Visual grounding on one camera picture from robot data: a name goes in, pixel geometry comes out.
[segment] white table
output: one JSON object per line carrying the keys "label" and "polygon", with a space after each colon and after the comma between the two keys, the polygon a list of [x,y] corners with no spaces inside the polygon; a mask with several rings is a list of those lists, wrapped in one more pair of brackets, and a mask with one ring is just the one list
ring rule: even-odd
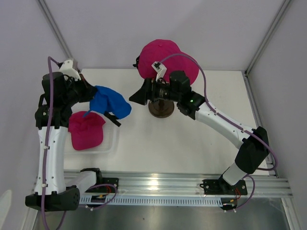
{"label": "white table", "polygon": [[[143,83],[136,69],[84,69],[82,73],[90,84],[118,91],[127,101]],[[209,101],[235,120],[256,127],[242,73],[205,73]],[[203,95],[201,74],[192,89]],[[64,168],[221,174],[234,162],[238,150],[230,141],[205,124],[184,116],[176,106],[170,117],[159,119],[149,113],[148,106],[130,104],[132,112],[120,120],[122,126],[114,152],[106,155],[84,155],[78,152],[66,155]],[[263,162],[261,167],[266,167],[266,163]],[[255,174],[268,175],[268,172],[256,171]]]}

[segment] clear plastic container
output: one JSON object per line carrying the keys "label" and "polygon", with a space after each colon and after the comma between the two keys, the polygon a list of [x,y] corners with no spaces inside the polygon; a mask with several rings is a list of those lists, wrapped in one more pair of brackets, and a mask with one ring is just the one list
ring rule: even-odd
{"label": "clear plastic container", "polygon": [[[73,113],[88,110],[89,103],[78,103],[72,107]],[[106,123],[102,126],[104,138],[100,145],[91,149],[75,150],[71,143],[71,133],[68,132],[65,141],[64,154],[108,154],[113,152],[115,150],[116,145],[118,144],[119,128],[106,117],[102,117],[104,118]]]}

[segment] magenta hat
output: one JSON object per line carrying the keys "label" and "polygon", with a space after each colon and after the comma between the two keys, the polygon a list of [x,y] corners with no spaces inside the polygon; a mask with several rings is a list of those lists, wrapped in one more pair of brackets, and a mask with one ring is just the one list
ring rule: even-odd
{"label": "magenta hat", "polygon": [[[177,44],[170,40],[157,39],[147,44],[141,51],[138,71],[142,78],[155,78],[157,73],[152,68],[152,64],[155,61],[161,61],[165,57],[181,53]],[[183,56],[174,56],[163,62],[167,71],[164,75],[164,79],[169,82],[169,74],[175,70],[182,70],[190,79],[190,84],[196,80],[199,72],[199,68],[190,59]]]}
{"label": "magenta hat", "polygon": [[68,131],[71,132],[71,142],[75,150],[86,150],[102,143],[104,138],[102,125],[105,120],[98,114],[80,111],[71,115]]}

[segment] white wall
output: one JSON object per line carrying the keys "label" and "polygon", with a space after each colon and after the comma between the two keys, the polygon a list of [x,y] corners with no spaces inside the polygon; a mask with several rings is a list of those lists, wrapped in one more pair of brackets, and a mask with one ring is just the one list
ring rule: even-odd
{"label": "white wall", "polygon": [[283,0],[47,0],[83,68],[132,68],[157,38],[203,69],[244,70]]}
{"label": "white wall", "polygon": [[278,172],[287,177],[304,228],[307,162],[307,1],[295,0],[285,15],[250,81],[280,160]]}
{"label": "white wall", "polygon": [[8,189],[13,196],[2,229],[18,230],[37,176],[34,113],[47,56],[63,60],[64,55],[34,0],[1,1],[0,33],[0,196]]}

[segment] hat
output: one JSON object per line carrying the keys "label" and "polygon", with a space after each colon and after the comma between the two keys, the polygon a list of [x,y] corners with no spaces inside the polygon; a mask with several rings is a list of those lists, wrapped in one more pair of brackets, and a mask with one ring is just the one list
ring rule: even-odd
{"label": "hat", "polygon": [[95,113],[83,117],[86,111],[71,115],[68,131],[71,132],[71,142],[75,150],[86,150],[101,144],[104,135],[102,125],[104,119]]}
{"label": "hat", "polygon": [[[153,69],[152,64],[155,61],[161,61],[171,54],[184,54],[180,51],[177,44],[170,40],[157,39],[147,44],[141,51],[138,60],[138,71],[142,78],[155,78],[156,71]],[[190,84],[196,80],[199,68],[193,61],[183,56],[174,56],[163,62],[167,68],[164,79],[169,82],[169,75],[175,70],[182,70],[190,79]]]}

